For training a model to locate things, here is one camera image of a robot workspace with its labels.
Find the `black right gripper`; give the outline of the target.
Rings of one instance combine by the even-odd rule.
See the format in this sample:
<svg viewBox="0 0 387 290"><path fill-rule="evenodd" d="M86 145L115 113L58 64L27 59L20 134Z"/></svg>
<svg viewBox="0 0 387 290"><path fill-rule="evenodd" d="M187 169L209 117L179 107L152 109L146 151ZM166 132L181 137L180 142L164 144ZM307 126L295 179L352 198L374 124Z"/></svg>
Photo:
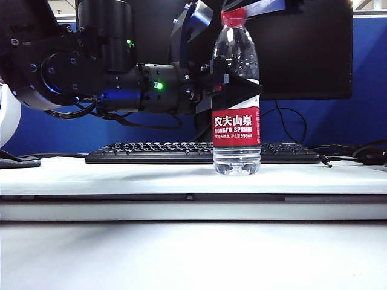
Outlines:
<svg viewBox="0 0 387 290"><path fill-rule="evenodd" d="M240 7L242 0L224 0L223 10L234 10ZM244 6L247 16L257 16L266 13L285 10L286 14L302 13L303 0L261 0L253 1Z"/></svg>

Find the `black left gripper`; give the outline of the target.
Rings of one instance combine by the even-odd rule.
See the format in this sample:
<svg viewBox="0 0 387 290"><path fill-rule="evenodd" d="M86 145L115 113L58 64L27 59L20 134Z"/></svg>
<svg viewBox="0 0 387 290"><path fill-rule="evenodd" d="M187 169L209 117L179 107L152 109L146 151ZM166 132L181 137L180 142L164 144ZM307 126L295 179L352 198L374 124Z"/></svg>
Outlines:
<svg viewBox="0 0 387 290"><path fill-rule="evenodd" d="M197 114L212 108L230 108L262 93L256 80L245 79L216 57L196 68L180 61L180 114Z"/></svg>

